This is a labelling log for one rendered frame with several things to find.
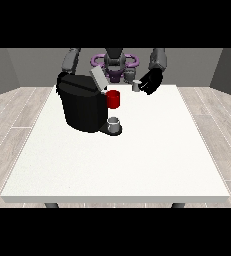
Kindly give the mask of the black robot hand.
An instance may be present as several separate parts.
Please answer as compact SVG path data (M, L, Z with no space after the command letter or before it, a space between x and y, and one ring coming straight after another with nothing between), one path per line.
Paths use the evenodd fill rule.
M147 95L151 95L160 86L162 80L162 70L153 68L140 79L139 89L144 91Z

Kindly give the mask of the pale grey machine lid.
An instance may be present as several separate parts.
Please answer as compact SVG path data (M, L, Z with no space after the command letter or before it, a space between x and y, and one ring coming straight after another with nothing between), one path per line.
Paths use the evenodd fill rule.
M90 70L90 75L94 79L96 86L103 91L108 86L108 81L100 66L96 66Z

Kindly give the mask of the black coffee machine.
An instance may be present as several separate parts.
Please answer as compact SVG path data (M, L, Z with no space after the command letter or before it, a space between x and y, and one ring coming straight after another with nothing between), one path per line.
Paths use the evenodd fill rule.
M93 78L61 72L56 93L60 96L66 123L87 133L103 132L110 136L122 133L120 123L108 123L107 96L98 90Z

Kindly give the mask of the small grey cup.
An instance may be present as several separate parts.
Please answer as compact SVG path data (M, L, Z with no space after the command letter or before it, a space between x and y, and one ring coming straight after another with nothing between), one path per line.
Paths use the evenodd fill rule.
M108 123L108 130L111 132L111 133L116 133L119 131L120 129L120 121L117 117L110 117L108 120L107 120L107 123Z

